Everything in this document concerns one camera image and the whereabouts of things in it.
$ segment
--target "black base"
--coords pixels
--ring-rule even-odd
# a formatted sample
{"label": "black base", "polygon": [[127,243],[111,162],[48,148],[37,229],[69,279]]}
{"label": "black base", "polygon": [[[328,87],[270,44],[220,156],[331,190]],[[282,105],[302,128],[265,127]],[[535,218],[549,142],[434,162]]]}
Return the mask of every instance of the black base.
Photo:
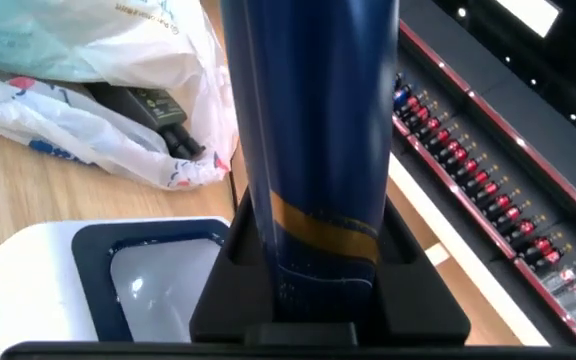
{"label": "black base", "polygon": [[271,345],[463,345],[470,322],[387,201],[373,304],[357,324],[273,322],[272,290],[248,192],[190,323],[193,342]]}

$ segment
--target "wooden surface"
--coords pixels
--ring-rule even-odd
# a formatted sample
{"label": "wooden surface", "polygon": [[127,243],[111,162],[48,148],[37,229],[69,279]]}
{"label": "wooden surface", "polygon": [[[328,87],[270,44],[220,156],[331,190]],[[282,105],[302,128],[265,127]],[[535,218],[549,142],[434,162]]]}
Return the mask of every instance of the wooden surface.
{"label": "wooden surface", "polygon": [[0,137],[0,244],[45,221],[233,214],[227,181],[168,192]]}
{"label": "wooden surface", "polygon": [[[222,39],[218,1],[202,3]],[[235,188],[241,197],[247,185],[241,149],[235,153],[233,169]],[[438,242],[392,182],[388,195],[424,249]],[[22,228],[39,222],[193,215],[232,219],[228,182],[190,192],[167,192],[40,154],[0,137],[0,244]],[[438,271],[473,323],[469,344],[518,344],[454,260],[438,265]]]}

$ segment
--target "red trim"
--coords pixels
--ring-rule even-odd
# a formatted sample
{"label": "red trim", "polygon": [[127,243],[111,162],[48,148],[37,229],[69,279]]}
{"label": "red trim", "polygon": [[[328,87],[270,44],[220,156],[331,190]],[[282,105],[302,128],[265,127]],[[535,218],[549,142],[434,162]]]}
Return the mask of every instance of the red trim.
{"label": "red trim", "polygon": [[541,297],[543,297],[544,300],[546,300],[548,306],[550,306],[550,308],[559,316],[561,321],[563,321],[564,323],[566,323],[566,325],[568,325],[570,330],[572,330],[573,334],[575,334],[576,336],[576,322],[570,317],[570,315],[568,315],[566,310],[559,305],[557,300],[555,300],[555,298],[553,298],[548,293],[548,290],[546,290],[541,285],[541,282],[535,276],[532,270],[530,270],[530,267],[528,267],[526,262],[523,261],[522,259],[516,259],[514,261],[514,264],[517,267],[517,269],[519,269],[519,272],[521,272],[521,274],[526,278],[526,280],[528,280],[530,285],[532,285],[535,288],[535,290],[537,290],[539,295],[541,295]]}
{"label": "red trim", "polygon": [[510,245],[504,240],[501,235],[497,232],[494,226],[486,219],[479,209],[470,201],[470,198],[459,188],[457,183],[446,173],[446,171],[435,161],[435,158],[430,155],[430,153],[426,150],[426,148],[419,142],[419,140],[413,136],[408,136],[408,142],[417,150],[419,155],[426,161],[428,166],[432,168],[432,170],[439,176],[441,181],[446,185],[450,191],[455,194],[457,200],[461,203],[461,205],[466,208],[466,210],[470,213],[473,219],[479,224],[479,226],[486,232],[488,235],[488,239],[493,241],[495,245],[506,255],[508,259],[513,259],[517,254],[515,250],[513,250]]}
{"label": "red trim", "polygon": [[406,25],[406,23],[401,20],[399,21],[399,30],[401,30],[401,32],[404,33],[408,39],[415,43],[415,45],[420,48],[426,54],[426,56],[430,58],[430,60],[437,64],[437,66],[443,70],[444,74],[446,74],[446,76],[448,76],[453,83],[457,84],[461,90],[466,92],[468,89],[470,89],[470,85],[468,85],[466,80],[462,79],[461,76],[455,72],[455,70],[448,66],[448,64],[446,64],[446,62],[441,57],[439,57],[439,55],[437,55],[433,49],[431,49],[423,40],[421,40],[421,38],[419,38],[419,36],[415,34],[415,32],[412,31],[408,25]]}
{"label": "red trim", "polygon": [[399,120],[399,118],[395,114],[392,114],[392,123],[395,125],[397,130],[399,130],[401,135],[408,136],[410,134],[410,131],[408,130],[406,125],[404,125],[403,121]]}
{"label": "red trim", "polygon": [[[401,32],[408,37],[419,49],[421,49],[428,58],[430,58],[437,66],[439,63],[444,63],[442,70],[444,73],[464,92],[470,91],[470,86],[459,75],[455,73],[448,64],[443,61],[434,50],[432,50],[414,31],[408,27],[403,21],[399,21],[399,28]],[[484,99],[477,94],[473,94],[474,102],[486,113],[488,117],[509,137],[513,139],[521,138],[517,131],[508,124],[508,122],[499,115]],[[546,174],[557,183],[557,185],[568,194],[568,196],[576,202],[576,188],[564,178],[559,171],[557,171],[535,148],[533,148],[527,141],[524,140],[525,145],[522,146],[528,157],[537,164]]]}
{"label": "red trim", "polygon": [[499,115],[495,109],[493,109],[486,100],[480,97],[478,94],[474,94],[472,96],[473,101],[475,104],[479,106],[481,110],[483,110],[486,115],[497,125],[503,132],[506,133],[511,139],[515,142],[523,141],[520,147],[524,150],[524,152],[530,157],[530,159],[537,163],[537,165],[544,171],[546,174],[553,179],[559,187],[561,187],[566,194],[570,198],[572,198],[576,202],[576,188],[566,180],[566,178],[561,175],[557,169],[555,169],[549,162],[546,160],[535,148],[532,147],[526,140],[522,139],[521,135],[515,130],[504,118]]}

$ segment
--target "blue cylindrical bottle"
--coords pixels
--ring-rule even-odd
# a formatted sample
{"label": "blue cylindrical bottle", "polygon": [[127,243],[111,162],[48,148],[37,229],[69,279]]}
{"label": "blue cylindrical bottle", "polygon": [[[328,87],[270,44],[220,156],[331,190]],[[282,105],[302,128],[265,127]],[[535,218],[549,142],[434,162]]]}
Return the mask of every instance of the blue cylindrical bottle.
{"label": "blue cylindrical bottle", "polygon": [[259,235],[287,321],[357,320],[383,219],[396,0],[224,0]]}

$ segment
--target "lipstick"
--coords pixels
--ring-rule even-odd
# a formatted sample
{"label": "lipstick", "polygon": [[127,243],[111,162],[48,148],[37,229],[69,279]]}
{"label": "lipstick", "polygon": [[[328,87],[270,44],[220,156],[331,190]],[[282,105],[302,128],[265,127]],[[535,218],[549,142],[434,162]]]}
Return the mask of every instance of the lipstick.
{"label": "lipstick", "polygon": [[485,204],[488,201],[490,201],[490,199],[492,199],[492,197],[497,193],[497,191],[499,191],[501,185],[503,185],[506,182],[508,182],[508,177],[504,176],[499,181],[491,181],[489,183],[486,183],[486,185],[484,185],[481,190],[479,190],[475,195],[470,197],[470,200],[473,203],[475,203],[477,207],[480,207],[482,204]]}
{"label": "lipstick", "polygon": [[410,112],[406,114],[404,117],[402,117],[404,125],[406,125],[408,129],[414,132],[417,127],[427,124],[432,119],[443,121],[447,118],[447,116],[442,115],[440,117],[432,117],[429,119],[430,109],[436,108],[436,104],[437,103],[435,102],[429,106],[422,106],[414,113]]}
{"label": "lipstick", "polygon": [[504,210],[503,214],[497,217],[495,220],[492,221],[492,225],[497,228],[497,231],[500,233],[508,232],[508,230],[512,227],[515,220],[519,218],[519,215],[528,207],[530,206],[530,201],[526,201],[525,203],[517,206],[511,206],[508,209]]}
{"label": "lipstick", "polygon": [[423,141],[425,138],[433,134],[435,130],[439,129],[439,126],[441,126],[441,120],[432,118],[428,120],[421,129],[415,132],[415,136],[417,139]]}
{"label": "lipstick", "polygon": [[462,148],[462,144],[464,143],[464,141],[468,140],[468,138],[470,138],[468,134],[462,135],[459,137],[459,139],[448,141],[448,143],[443,149],[440,146],[438,146],[436,149],[434,149],[434,151],[431,152],[435,153],[434,157],[437,161],[439,162],[444,161],[447,158],[449,158],[452,154],[454,154],[454,152],[457,149]]}
{"label": "lipstick", "polygon": [[417,94],[411,96],[406,100],[406,103],[400,107],[399,109],[395,110],[395,115],[399,116],[400,118],[406,117],[410,112],[416,112],[419,110],[421,106],[421,101],[428,97],[428,92],[425,90],[421,94]]}
{"label": "lipstick", "polygon": [[512,202],[512,198],[521,194],[519,189],[514,190],[510,194],[506,195],[499,195],[495,197],[492,203],[486,204],[486,206],[482,207],[481,213],[488,218],[488,220],[492,220],[495,217],[499,216]]}
{"label": "lipstick", "polygon": [[481,162],[487,158],[488,155],[484,153],[474,159],[468,159],[462,167],[454,171],[450,176],[455,181],[463,181],[464,179],[468,179],[472,174],[475,173],[477,166],[479,166],[479,164],[481,164]]}
{"label": "lipstick", "polygon": [[490,174],[498,169],[499,167],[497,165],[493,165],[489,169],[479,171],[470,180],[466,181],[461,188],[466,192],[466,194],[471,195],[473,192],[479,190],[486,181],[490,179]]}
{"label": "lipstick", "polygon": [[531,247],[543,247],[546,243],[553,243],[557,238],[561,238],[561,233],[549,234],[548,236],[538,236],[534,239],[524,239],[523,241],[516,241],[512,248],[518,253],[526,252]]}
{"label": "lipstick", "polygon": [[435,146],[438,146],[440,144],[444,144],[450,139],[450,133],[452,133],[453,131],[455,131],[455,129],[458,129],[458,128],[459,128],[459,125],[454,124],[453,126],[447,128],[447,129],[443,129],[443,130],[439,131],[437,133],[437,135],[430,138],[430,140],[422,141],[422,143],[424,144],[426,149],[431,149],[431,148],[434,148]]}
{"label": "lipstick", "polygon": [[409,118],[404,120],[404,124],[408,127],[408,129],[410,129],[411,131],[415,131],[419,126],[426,124],[428,121],[432,120],[432,119],[437,119],[439,120],[439,122],[444,122],[446,119],[448,119],[448,113],[443,113],[440,116],[434,116],[431,118],[428,118],[427,116],[425,118],[422,118],[420,116],[414,115],[414,116],[410,116]]}
{"label": "lipstick", "polygon": [[441,166],[443,166],[444,169],[450,170],[461,165],[464,161],[466,161],[466,159],[468,159],[468,153],[476,147],[477,143],[472,143],[465,148],[459,148],[455,150],[451,157],[441,163]]}
{"label": "lipstick", "polygon": [[543,257],[536,261],[531,261],[528,263],[532,271],[537,272],[551,267],[557,264],[561,258],[572,250],[572,245],[566,244],[563,248],[558,249],[557,247],[552,247],[552,251],[545,254]]}
{"label": "lipstick", "polygon": [[518,240],[524,239],[528,235],[532,234],[537,228],[537,225],[544,220],[546,220],[544,215],[535,216],[530,220],[522,219],[518,224],[511,227],[511,230],[504,232],[501,235],[505,237],[509,244],[516,243]]}
{"label": "lipstick", "polygon": [[524,259],[524,261],[528,264],[532,264],[539,259],[543,258],[544,256],[548,255],[549,253],[553,252],[554,245],[548,239],[540,239],[536,241],[535,245],[529,247],[524,252],[519,254],[519,257]]}

